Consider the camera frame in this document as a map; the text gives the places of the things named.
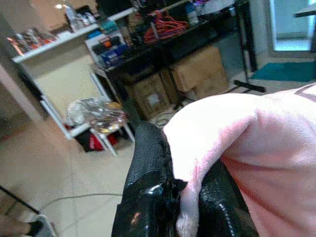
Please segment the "shelf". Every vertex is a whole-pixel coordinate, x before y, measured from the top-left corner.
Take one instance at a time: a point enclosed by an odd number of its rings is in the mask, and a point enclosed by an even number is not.
[[[97,25],[97,24],[93,24],[93,25],[87,26],[87,27],[83,28],[80,31],[77,31],[75,33],[70,33],[70,34],[62,37],[61,39],[57,39],[54,42],[46,44],[45,46],[42,46],[40,48],[34,49],[32,51],[29,51],[29,52],[25,53],[24,55],[16,56],[16,57],[12,58],[12,60],[15,63],[21,63],[21,62],[23,62],[25,60],[28,60],[30,58],[33,58],[33,57],[37,56],[37,55],[40,55],[40,54],[42,54],[42,53],[44,53],[46,51],[49,51],[49,50],[51,50],[51,49],[53,49],[55,47],[58,47],[58,46],[66,43],[68,41],[74,40],[74,39],[76,39],[76,38],[78,38],[80,36],[83,36],[83,35],[91,32],[91,31],[94,31],[94,30],[96,30],[98,28],[99,28],[99,25]]]

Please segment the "teal doormat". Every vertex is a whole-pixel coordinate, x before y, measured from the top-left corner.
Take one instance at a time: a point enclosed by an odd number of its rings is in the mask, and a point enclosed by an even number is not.
[[[251,79],[309,82],[316,79],[316,63],[269,63]]]

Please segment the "red cable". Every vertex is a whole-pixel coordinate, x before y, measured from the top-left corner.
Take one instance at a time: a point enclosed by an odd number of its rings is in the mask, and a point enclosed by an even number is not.
[[[180,35],[186,31],[189,24],[186,21],[176,21],[171,16],[163,16],[161,12],[155,12],[155,28],[159,39],[165,40]],[[145,43],[154,43],[157,41],[153,29],[150,27],[144,34]]]

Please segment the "pink fabric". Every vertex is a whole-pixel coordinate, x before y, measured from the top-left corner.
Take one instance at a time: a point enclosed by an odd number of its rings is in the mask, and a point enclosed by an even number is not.
[[[164,128],[175,178],[188,181],[177,229],[194,237],[198,194],[219,158],[262,237],[316,236],[316,84],[192,103]]]

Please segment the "clear plastic bag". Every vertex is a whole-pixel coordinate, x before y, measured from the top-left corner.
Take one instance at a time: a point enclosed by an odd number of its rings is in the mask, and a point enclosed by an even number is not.
[[[127,123],[127,116],[121,105],[102,98],[78,100],[67,109],[66,124],[70,126],[89,123],[97,132],[109,134]]]

